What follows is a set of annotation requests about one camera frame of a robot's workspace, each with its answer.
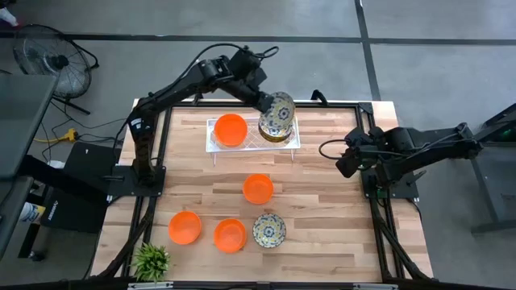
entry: wire dish rack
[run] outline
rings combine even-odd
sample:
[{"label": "wire dish rack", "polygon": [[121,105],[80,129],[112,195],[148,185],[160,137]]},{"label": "wire dish rack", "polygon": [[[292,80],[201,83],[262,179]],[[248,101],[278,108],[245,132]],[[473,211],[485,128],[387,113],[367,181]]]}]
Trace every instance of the wire dish rack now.
[{"label": "wire dish rack", "polygon": [[213,166],[217,161],[217,153],[220,152],[243,152],[243,151],[271,151],[271,150],[290,150],[290,156],[295,156],[296,149],[301,148],[301,140],[299,139],[298,118],[294,116],[292,122],[292,133],[290,136],[279,143],[269,142],[260,135],[258,130],[259,118],[244,118],[248,124],[248,135],[245,140],[237,147],[227,147],[222,145],[215,137],[214,128],[217,119],[208,119],[206,121],[206,152],[211,154]]}]

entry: concrete floor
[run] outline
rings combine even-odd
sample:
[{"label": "concrete floor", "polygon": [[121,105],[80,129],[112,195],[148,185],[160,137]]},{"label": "concrete floor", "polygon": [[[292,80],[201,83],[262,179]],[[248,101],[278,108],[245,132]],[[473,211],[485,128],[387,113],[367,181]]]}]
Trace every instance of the concrete floor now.
[{"label": "concrete floor", "polygon": [[[510,0],[363,0],[371,37],[516,39],[516,2]],[[25,23],[68,32],[152,35],[360,36],[352,0],[18,0],[11,10]],[[96,54],[88,93],[76,103],[93,113],[69,110],[89,126],[125,118],[132,100],[167,85],[194,55],[210,43],[81,41]],[[249,43],[255,51],[272,45],[280,53],[263,64],[269,79],[263,90],[284,90],[295,98],[320,89],[334,100],[371,100],[364,53],[352,43]],[[206,57],[231,50],[213,50]],[[476,129],[516,102],[516,47],[373,45],[372,57],[382,100],[394,101],[402,126],[420,130],[456,126]],[[0,68],[21,73],[10,41],[0,42]],[[224,97],[223,93],[214,96]],[[65,117],[54,108],[47,128]],[[64,126],[58,133],[64,133]],[[119,126],[82,131],[113,136]],[[31,153],[40,156],[43,144]],[[65,160],[70,146],[59,145],[52,158]],[[418,181],[420,207],[435,277],[447,282],[516,288],[516,231],[473,237],[472,226],[489,221],[471,165],[443,161],[427,168]],[[52,230],[48,259],[14,258],[0,262],[0,284],[80,279],[93,254],[96,237]],[[70,252],[82,257],[67,259]]]}]

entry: patterned ceramic plate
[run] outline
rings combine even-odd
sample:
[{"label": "patterned ceramic plate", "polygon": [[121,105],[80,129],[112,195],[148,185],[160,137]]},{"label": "patterned ceramic plate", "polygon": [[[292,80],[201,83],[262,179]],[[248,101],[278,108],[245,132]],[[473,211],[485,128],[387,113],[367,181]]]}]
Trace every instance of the patterned ceramic plate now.
[{"label": "patterned ceramic plate", "polygon": [[274,213],[258,217],[252,227],[252,236],[258,245],[266,248],[278,247],[285,240],[287,228],[283,219]]},{"label": "patterned ceramic plate", "polygon": [[287,93],[276,92],[270,109],[260,116],[260,134],[270,142],[281,142],[292,132],[292,119],[296,105]]}]

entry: orange bowl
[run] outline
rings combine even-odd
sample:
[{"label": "orange bowl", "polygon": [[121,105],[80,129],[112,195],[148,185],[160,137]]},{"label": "orange bowl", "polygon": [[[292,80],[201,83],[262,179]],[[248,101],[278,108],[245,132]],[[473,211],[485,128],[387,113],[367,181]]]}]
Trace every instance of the orange bowl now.
[{"label": "orange bowl", "polygon": [[245,226],[237,219],[225,219],[215,228],[215,246],[224,253],[235,253],[242,249],[247,239]]},{"label": "orange bowl", "polygon": [[248,135],[248,124],[237,114],[225,114],[215,123],[214,132],[220,143],[237,147]]},{"label": "orange bowl", "polygon": [[201,219],[195,213],[182,211],[177,213],[169,223],[169,237],[176,244],[187,245],[201,233]]},{"label": "orange bowl", "polygon": [[242,191],[249,202],[263,205],[273,196],[274,185],[266,175],[253,174],[244,181]]}]

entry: robotic arm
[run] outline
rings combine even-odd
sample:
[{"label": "robotic arm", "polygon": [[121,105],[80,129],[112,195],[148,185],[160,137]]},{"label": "robotic arm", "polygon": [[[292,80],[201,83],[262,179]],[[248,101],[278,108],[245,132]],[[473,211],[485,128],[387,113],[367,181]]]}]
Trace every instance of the robotic arm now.
[{"label": "robotic arm", "polygon": [[267,78],[260,68],[261,60],[265,57],[264,54],[255,54],[244,47],[230,60],[227,56],[202,60],[171,85],[139,99],[127,119],[135,142],[136,158],[132,169],[137,183],[150,186],[155,181],[151,153],[157,118],[161,111],[173,104],[198,93],[213,93],[216,89],[222,89],[260,112],[266,112],[273,97],[259,90],[259,84]]},{"label": "robotic arm", "polygon": [[335,163],[342,175],[349,178],[374,167],[377,186],[384,189],[413,170],[446,158],[471,159],[482,150],[466,123],[429,131],[396,127],[384,132],[374,127],[368,135],[355,128],[344,142],[348,148]]}]

